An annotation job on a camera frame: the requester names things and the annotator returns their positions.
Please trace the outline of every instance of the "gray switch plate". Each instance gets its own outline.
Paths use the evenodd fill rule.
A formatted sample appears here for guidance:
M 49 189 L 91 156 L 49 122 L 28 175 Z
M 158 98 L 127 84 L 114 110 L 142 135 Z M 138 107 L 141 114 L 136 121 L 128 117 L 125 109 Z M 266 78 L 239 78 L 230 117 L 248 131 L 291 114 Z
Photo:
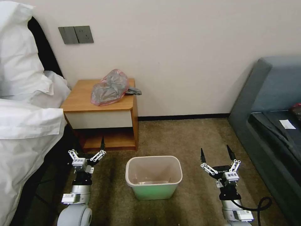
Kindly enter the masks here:
M 74 27 L 79 43 L 94 43 L 90 26 Z
M 59 31 L 65 44 L 78 44 L 74 27 L 59 27 Z

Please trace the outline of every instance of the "nightstand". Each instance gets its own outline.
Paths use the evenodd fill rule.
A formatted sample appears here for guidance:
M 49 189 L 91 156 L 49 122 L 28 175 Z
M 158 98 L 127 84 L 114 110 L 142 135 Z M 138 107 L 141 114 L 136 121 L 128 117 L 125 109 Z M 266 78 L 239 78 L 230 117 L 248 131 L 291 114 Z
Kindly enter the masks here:
M 85 153 L 98 152 L 104 136 L 106 150 L 136 150 L 138 145 L 137 100 L 125 95 L 105 106 L 91 104 L 91 91 L 99 79 L 79 80 L 61 108 Z M 130 86 L 135 80 L 129 78 Z

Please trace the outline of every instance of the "plastic trash bin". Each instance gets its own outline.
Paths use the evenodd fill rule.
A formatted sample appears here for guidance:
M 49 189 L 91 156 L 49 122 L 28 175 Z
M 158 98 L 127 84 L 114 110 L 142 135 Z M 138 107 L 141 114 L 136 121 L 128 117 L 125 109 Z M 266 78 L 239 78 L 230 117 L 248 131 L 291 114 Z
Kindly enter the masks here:
M 168 199 L 182 181 L 180 161 L 174 156 L 146 156 L 130 159 L 125 180 L 139 200 Z

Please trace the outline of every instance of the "wall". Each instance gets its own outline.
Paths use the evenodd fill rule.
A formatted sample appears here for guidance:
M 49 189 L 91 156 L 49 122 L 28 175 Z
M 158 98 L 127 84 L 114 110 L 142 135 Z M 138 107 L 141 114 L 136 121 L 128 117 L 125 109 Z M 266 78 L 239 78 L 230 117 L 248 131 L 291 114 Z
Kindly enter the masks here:
M 227 113 L 261 56 L 301 53 L 299 0 L 20 0 L 35 5 L 65 78 L 119 68 L 136 79 L 140 116 Z M 90 25 L 65 45 L 59 26 Z

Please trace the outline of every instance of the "black baseboard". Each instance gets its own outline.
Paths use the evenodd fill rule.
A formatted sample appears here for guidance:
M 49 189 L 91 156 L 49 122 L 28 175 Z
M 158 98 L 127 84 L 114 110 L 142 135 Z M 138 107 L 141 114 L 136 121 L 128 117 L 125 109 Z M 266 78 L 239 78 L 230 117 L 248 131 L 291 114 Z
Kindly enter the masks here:
M 138 121 L 159 120 L 182 120 L 182 119 L 204 119 L 204 118 L 228 118 L 230 113 L 203 114 L 203 115 L 180 115 L 180 116 L 139 116 Z

